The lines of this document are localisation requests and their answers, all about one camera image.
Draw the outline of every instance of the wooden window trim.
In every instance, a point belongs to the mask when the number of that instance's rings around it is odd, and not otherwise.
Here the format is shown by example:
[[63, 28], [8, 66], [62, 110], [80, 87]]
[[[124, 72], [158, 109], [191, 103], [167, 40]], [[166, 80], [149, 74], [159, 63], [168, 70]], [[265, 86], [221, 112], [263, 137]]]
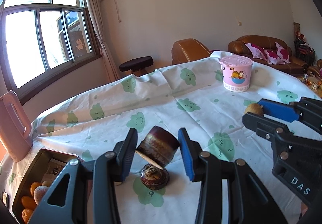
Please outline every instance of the wooden window trim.
[[[89, 43], [91, 43], [91, 48], [92, 48], [93, 52], [95, 53], [95, 55], [90, 58], [84, 59], [83, 61], [74, 63], [72, 66], [60, 71], [57, 74], [54, 74], [53, 76], [49, 77], [45, 81], [42, 81], [40, 84], [31, 88], [25, 95], [19, 97], [21, 105], [24, 105], [26, 102], [28, 102], [30, 99], [32, 99], [35, 95], [37, 95], [42, 90], [47, 88], [49, 85], [51, 85], [55, 81], [59, 80], [60, 78], [64, 77], [68, 73], [70, 73], [70, 72], [96, 60], [96, 59], [101, 58], [100, 51], [99, 51], [99, 49], [100, 49], [99, 40], [95, 35], [94, 27], [92, 25], [89, 11], [88, 11], [85, 0], [84, 0], [84, 6], [85, 6], [85, 8], [83, 8], [84, 9], [83, 17], [84, 17], [84, 20], [85, 20], [87, 27], [88, 27], [87, 34], [88, 34], [88, 38], [89, 38]], [[0, 27], [1, 40], [3, 39], [2, 34], [3, 34], [3, 31], [2, 31], [2, 25], [1, 25], [1, 27]], [[11, 82], [9, 79], [9, 77], [12, 76], [12, 74], [9, 74], [9, 72], [11, 72], [11, 71], [7, 69], [8, 63], [5, 62], [3, 50], [4, 50], [3, 44], [0, 43], [0, 66], [1, 66], [2, 74], [3, 74], [3, 78], [4, 78], [4, 83], [6, 85], [7, 90], [9, 91], [9, 90], [12, 90], [12, 85], [11, 85]]]

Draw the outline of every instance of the blue bowl print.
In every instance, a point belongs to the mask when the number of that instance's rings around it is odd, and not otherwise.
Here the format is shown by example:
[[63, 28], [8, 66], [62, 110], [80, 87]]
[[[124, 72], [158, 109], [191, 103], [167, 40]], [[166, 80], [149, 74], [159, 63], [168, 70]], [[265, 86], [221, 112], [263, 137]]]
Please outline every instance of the blue bowl print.
[[238, 79], [238, 78], [233, 78], [231, 79], [235, 84], [242, 84], [246, 79]]

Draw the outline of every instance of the dark round stool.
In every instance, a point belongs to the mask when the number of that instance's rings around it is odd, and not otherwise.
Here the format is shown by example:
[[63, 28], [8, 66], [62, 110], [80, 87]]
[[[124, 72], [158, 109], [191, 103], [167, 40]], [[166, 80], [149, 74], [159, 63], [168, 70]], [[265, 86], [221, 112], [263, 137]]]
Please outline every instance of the dark round stool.
[[146, 67], [150, 67], [153, 65], [152, 57], [141, 57], [137, 59], [131, 59], [127, 62], [124, 62], [120, 65], [120, 71], [128, 71], [131, 70], [132, 74], [137, 77], [147, 74], [145, 70]]

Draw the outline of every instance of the tray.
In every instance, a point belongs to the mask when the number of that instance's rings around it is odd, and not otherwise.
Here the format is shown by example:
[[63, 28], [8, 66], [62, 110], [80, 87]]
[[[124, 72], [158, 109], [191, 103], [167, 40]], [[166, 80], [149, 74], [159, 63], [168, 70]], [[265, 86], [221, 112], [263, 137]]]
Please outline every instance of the tray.
[[64, 153], [46, 148], [39, 150], [23, 177], [12, 204], [12, 212], [20, 224], [25, 224], [21, 217], [22, 211], [24, 210], [24, 207], [21, 204], [21, 197], [31, 197], [30, 185], [35, 181], [41, 182], [41, 179], [47, 170], [48, 162], [51, 159], [68, 163], [71, 159], [79, 159], [79, 157], [76, 154]]

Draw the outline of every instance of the window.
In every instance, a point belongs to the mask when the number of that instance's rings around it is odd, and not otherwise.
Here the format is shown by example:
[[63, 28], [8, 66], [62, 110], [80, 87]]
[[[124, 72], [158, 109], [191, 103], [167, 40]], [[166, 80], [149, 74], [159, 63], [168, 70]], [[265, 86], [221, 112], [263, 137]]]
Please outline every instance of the window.
[[5, 0], [1, 65], [19, 98], [95, 58], [87, 19], [84, 0]]

